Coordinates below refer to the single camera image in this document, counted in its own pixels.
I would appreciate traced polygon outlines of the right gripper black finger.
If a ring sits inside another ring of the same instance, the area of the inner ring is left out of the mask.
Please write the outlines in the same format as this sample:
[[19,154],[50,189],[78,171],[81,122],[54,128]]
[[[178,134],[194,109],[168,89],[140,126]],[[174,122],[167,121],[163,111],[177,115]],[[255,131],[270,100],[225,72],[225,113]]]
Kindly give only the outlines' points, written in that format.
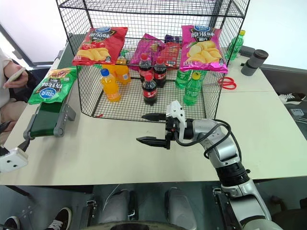
[[142,144],[152,146],[152,147],[162,147],[167,150],[170,149],[170,140],[168,139],[159,139],[156,137],[139,137],[136,140]]
[[163,113],[149,113],[142,115],[142,118],[148,121],[159,122],[166,120],[166,114]]

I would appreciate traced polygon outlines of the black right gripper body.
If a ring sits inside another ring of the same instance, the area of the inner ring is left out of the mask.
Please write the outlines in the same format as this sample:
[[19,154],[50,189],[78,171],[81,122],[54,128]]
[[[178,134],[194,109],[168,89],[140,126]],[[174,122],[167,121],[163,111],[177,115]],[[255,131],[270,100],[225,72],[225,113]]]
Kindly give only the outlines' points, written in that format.
[[177,118],[167,118],[165,123],[165,138],[167,141],[175,141],[179,138],[180,122]]

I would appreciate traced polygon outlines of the person's hand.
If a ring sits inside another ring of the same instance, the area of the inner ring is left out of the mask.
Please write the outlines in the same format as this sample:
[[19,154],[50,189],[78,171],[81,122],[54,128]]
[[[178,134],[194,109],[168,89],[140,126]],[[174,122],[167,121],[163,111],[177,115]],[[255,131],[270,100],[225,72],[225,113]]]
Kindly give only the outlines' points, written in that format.
[[22,88],[24,87],[28,82],[28,74],[26,71],[23,71],[18,76],[14,74],[14,79],[10,77],[6,83],[3,85],[3,88],[9,89],[9,88]]

